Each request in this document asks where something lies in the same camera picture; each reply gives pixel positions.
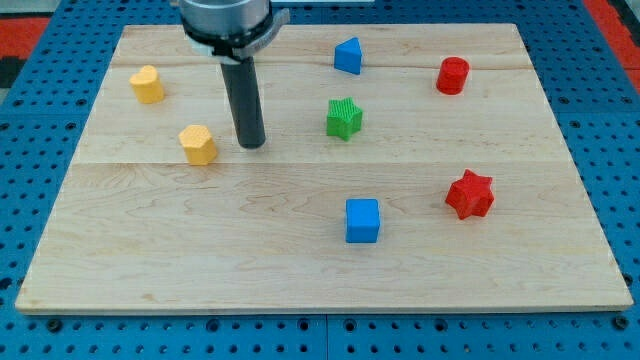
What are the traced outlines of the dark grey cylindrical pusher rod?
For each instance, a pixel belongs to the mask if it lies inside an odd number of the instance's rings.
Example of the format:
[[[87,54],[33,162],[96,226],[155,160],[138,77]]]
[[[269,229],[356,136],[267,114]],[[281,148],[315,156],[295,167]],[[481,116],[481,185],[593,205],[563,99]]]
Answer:
[[[252,57],[235,65],[221,65],[239,145],[260,148],[266,141],[259,88]]]

